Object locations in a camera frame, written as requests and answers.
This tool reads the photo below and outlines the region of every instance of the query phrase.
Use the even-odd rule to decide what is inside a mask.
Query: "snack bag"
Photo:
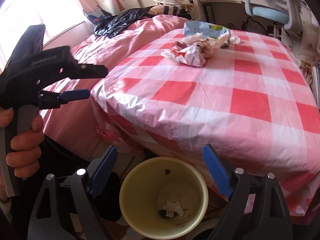
[[[230,32],[223,32],[218,38],[204,38],[202,33],[183,38],[171,49],[165,49],[161,55],[173,62],[203,67],[206,59],[229,41]]]
[[[204,38],[214,38],[217,39],[225,32],[230,30],[224,26],[216,25],[212,23],[200,22],[200,21],[190,21],[186,22],[183,27],[183,34],[187,36],[193,36],[196,33],[202,33]],[[223,47],[228,47],[229,41],[223,44]]]

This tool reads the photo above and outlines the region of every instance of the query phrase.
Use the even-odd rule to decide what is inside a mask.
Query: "metal rivet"
[[[274,179],[276,176],[272,173],[272,172],[269,172],[268,173],[268,178],[269,179]]]
[[[244,173],[244,170],[242,168],[236,168],[236,174],[243,174]]]
[[[77,175],[82,176],[83,174],[85,174],[85,169],[77,170]]]
[[[53,179],[53,174],[52,174],[52,173],[48,174],[47,177],[46,177],[46,179],[47,179],[47,180],[52,180],[52,179]]]

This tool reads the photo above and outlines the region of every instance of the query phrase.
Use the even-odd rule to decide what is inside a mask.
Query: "black tool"
[[[293,239],[288,207],[273,173],[264,177],[249,175],[242,168],[233,167],[227,159],[220,158],[211,145],[204,148],[204,160],[219,185],[218,190],[224,189],[222,194],[229,193],[225,212],[208,240]],[[220,166],[220,171],[215,172],[213,166]],[[253,210],[244,215],[249,194],[255,194]]]
[[[30,218],[28,240],[76,240],[68,208],[60,188],[71,190],[76,212],[88,240],[111,240],[104,229],[92,199],[101,194],[116,163],[118,152],[110,146],[105,154],[79,169],[73,175],[56,178],[48,174],[44,180]]]
[[[6,164],[6,155],[14,151],[12,138],[30,129],[39,109],[59,108],[69,101],[90,97],[87,89],[63,93],[43,89],[64,78],[104,78],[108,74],[102,65],[78,64],[68,46],[43,51],[44,31],[44,25],[30,26],[0,75],[0,106],[14,110],[10,125],[0,129],[0,165],[8,197],[19,195],[21,184],[14,168]]]

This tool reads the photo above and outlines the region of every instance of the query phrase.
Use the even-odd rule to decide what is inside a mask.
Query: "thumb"
[[[0,127],[6,127],[13,119],[13,109],[0,107]]]

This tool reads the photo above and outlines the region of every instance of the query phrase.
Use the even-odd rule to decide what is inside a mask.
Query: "chair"
[[[251,6],[250,0],[245,0],[245,11],[249,16],[258,16],[269,19],[275,23],[274,37],[278,37],[280,26],[287,31],[300,34],[302,21],[300,17],[300,0],[265,0],[271,8]]]

